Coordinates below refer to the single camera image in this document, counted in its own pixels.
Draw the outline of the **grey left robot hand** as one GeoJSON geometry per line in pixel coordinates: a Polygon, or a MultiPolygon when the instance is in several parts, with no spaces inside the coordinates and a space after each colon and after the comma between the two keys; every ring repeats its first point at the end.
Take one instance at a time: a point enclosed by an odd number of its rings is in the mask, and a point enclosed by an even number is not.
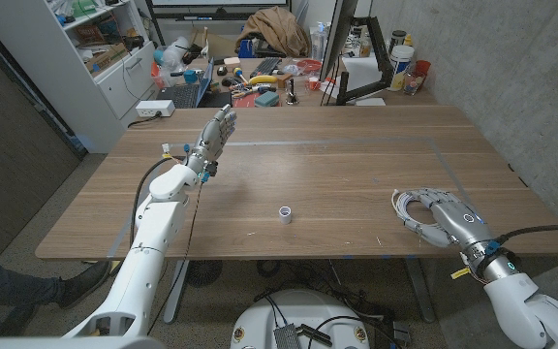
{"type": "Polygon", "coordinates": [[[186,166],[198,174],[208,172],[210,176],[216,176],[218,158],[235,130],[236,119],[236,112],[231,110],[229,104],[217,111],[200,132],[186,166]]]}

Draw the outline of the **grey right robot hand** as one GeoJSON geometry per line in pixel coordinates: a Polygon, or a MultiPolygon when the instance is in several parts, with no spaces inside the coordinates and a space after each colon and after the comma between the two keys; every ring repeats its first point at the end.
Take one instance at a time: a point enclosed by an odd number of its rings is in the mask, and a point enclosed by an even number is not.
{"type": "Polygon", "coordinates": [[[474,243],[493,239],[477,210],[449,191],[420,188],[399,193],[395,190],[391,204],[406,228],[434,246],[448,247],[454,243],[464,249],[474,243]],[[432,212],[435,224],[419,222],[408,213],[408,203],[415,201],[421,202],[432,212]]]}

